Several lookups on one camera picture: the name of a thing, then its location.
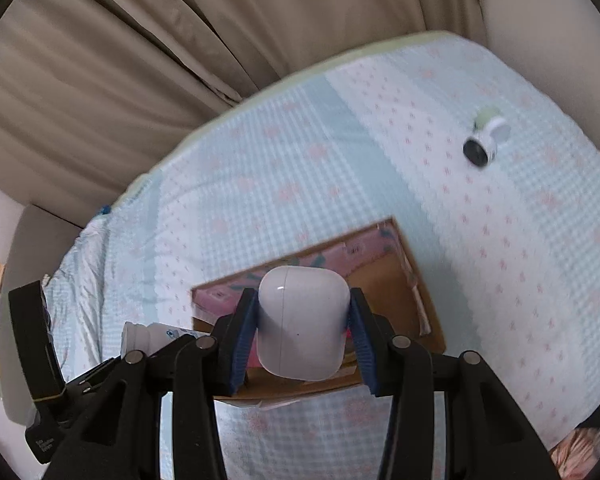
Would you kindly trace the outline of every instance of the white cylindrical object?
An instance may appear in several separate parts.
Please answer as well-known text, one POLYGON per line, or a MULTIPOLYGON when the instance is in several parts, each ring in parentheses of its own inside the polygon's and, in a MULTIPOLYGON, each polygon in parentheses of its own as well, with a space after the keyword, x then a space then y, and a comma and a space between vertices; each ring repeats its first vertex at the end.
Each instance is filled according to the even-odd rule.
POLYGON ((145 326, 127 321, 122 328, 120 355, 124 356, 132 350, 140 350, 149 356, 185 334, 195 336, 196 332, 162 323, 151 323, 145 326))

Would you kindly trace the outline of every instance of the metal screw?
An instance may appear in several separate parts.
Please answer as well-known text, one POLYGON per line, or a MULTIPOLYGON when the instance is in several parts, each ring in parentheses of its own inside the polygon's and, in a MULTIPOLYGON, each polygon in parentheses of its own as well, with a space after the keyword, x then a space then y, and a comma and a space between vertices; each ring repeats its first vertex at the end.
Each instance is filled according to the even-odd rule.
POLYGON ((470 365, 477 365, 480 362, 480 355, 476 352, 465 352, 464 360, 470 365))
POLYGON ((409 348, 411 339, 405 335, 394 335, 394 338, 391 339, 391 343, 393 343, 396 348, 409 348))
POLYGON ((130 365, 138 364, 142 361, 144 354, 139 350, 132 350, 131 352, 127 352, 125 355, 125 361, 130 365))
POLYGON ((216 344, 216 338, 210 335, 203 335, 196 339, 196 346, 201 350, 212 348, 216 344))

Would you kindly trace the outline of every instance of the blue gripper pad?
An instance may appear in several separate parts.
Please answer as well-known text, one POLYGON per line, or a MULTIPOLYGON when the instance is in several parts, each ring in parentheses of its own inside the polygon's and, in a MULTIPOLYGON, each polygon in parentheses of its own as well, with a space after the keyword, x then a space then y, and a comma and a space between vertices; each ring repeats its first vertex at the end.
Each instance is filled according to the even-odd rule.
POLYGON ((260 303, 258 302, 258 293, 253 290, 252 294, 243 294, 238 302, 234 317, 242 318, 238 333, 236 336, 233 354, 231 357, 231 375, 229 377, 229 387, 231 395, 238 391, 238 388, 244 382, 244 375, 247 371, 247 362, 253 345, 253 338, 258 327, 258 311, 260 303))
POLYGON ((366 304, 364 296, 362 296, 362 292, 359 289, 352 288, 347 325, 351 330, 353 345, 356 348, 356 359, 360 367, 362 380, 368 386, 371 394, 375 395, 379 391, 378 365, 372 337, 364 321, 365 318, 373 321, 371 311, 366 304))

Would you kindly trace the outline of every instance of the mattress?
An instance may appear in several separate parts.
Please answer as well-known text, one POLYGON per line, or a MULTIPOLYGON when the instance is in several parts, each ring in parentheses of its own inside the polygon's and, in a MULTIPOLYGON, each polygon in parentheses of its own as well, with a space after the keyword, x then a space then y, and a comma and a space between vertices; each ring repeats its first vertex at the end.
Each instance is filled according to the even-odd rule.
MULTIPOLYGON (((600 153, 524 78, 446 33, 291 76, 132 184, 45 289, 62 371, 117 355, 127 320, 189 326, 192 286, 388 216, 448 353, 479 351, 556 444, 600 403, 600 153), (493 105, 512 136, 480 170, 462 144, 493 105)), ((389 400, 359 387, 266 412, 217 409, 231 478, 371 478, 389 400)))

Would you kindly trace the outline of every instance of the black lens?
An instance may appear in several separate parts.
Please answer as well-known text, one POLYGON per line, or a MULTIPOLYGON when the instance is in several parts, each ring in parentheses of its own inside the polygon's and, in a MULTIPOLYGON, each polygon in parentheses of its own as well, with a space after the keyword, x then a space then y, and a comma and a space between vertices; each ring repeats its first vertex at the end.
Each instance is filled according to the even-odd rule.
POLYGON ((464 156, 478 168, 484 168, 489 162, 487 152, 485 152, 484 148, 473 139, 469 139, 464 143, 462 152, 464 153, 464 156))

